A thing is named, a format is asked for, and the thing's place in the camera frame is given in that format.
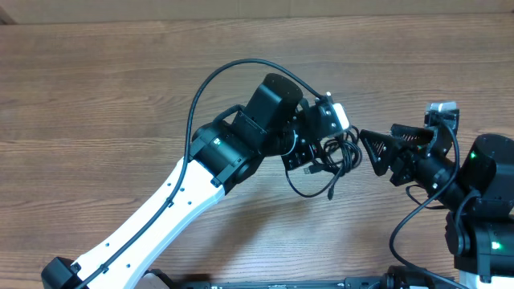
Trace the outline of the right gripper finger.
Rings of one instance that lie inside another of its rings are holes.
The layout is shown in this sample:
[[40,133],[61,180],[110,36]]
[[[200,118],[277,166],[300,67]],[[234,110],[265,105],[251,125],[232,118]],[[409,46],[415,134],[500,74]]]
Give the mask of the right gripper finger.
[[391,136],[400,144],[405,146],[429,146],[436,139],[436,132],[428,128],[417,128],[402,124],[393,124]]
[[404,141],[397,137],[369,130],[362,130],[359,138],[377,176],[382,176],[388,171],[404,145]]

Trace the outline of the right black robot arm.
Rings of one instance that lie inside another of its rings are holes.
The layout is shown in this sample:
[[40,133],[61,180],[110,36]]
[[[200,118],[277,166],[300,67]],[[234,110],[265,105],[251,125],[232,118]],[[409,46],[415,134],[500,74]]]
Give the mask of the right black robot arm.
[[395,186],[415,183],[448,211],[445,239],[466,288],[513,286],[513,141],[498,134],[475,138],[460,159],[455,130],[395,124],[389,135],[363,130],[360,139],[378,176]]

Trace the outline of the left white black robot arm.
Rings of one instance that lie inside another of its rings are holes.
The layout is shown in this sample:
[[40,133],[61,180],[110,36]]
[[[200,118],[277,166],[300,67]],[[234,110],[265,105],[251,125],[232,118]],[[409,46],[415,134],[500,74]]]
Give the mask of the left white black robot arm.
[[134,288],[171,242],[200,214],[251,177],[266,157],[287,170],[317,157],[319,143],[350,127],[329,95],[314,104],[290,79],[270,73],[250,101],[200,127],[165,183],[125,223],[77,260],[54,258],[45,288]]

